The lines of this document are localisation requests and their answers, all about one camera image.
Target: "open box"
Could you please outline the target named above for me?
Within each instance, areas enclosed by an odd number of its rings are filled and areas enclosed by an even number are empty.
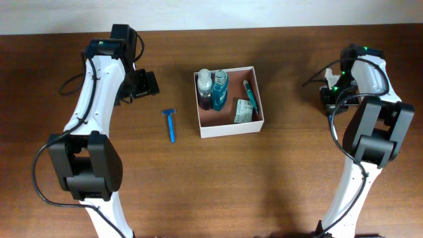
[[[254,67],[251,66],[223,70],[228,74],[229,84],[225,106],[219,112],[213,109],[203,110],[198,104],[198,97],[200,96],[197,90],[198,72],[194,73],[198,123],[200,125],[201,138],[259,132],[263,126],[264,116]],[[211,78],[214,80],[214,75],[217,70],[210,72]],[[253,112],[252,122],[234,124],[233,121],[237,113],[238,99],[249,100],[243,84],[245,79],[250,83],[251,89],[254,92],[259,113],[257,114],[256,112]]]

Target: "wooden table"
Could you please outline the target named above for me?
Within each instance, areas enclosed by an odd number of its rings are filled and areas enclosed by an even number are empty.
[[[403,147],[370,190],[357,233],[423,234],[423,25],[140,32],[139,68],[160,94],[114,108],[110,139],[123,160],[120,198],[137,237],[253,237],[313,231],[332,201],[344,156],[319,102],[300,85],[355,42],[383,49],[388,76],[416,114]],[[79,52],[109,33],[0,36],[0,237],[96,237],[85,210],[55,208],[30,179],[36,150],[70,119],[79,94],[57,90],[82,71]],[[200,139],[193,72],[254,66],[265,123],[257,134]],[[175,108],[176,143],[161,111]],[[338,117],[338,131],[355,109]],[[45,153],[44,194],[60,189]]]

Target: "white backdrop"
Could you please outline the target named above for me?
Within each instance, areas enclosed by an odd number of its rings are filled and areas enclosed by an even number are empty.
[[[0,34],[423,22],[422,0],[0,0]]]

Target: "white bottle cap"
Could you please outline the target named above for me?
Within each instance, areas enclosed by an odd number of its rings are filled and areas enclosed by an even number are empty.
[[[198,89],[207,91],[212,87],[212,74],[208,69],[202,69],[198,72]]]

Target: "plastic bottle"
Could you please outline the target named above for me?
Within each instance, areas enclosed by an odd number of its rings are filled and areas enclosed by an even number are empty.
[[[212,108],[212,74],[208,69],[202,69],[198,72],[197,88],[198,88],[198,104],[204,110]]]
[[[225,106],[229,78],[226,72],[219,70],[215,74],[213,90],[211,91],[211,107],[220,111]]]

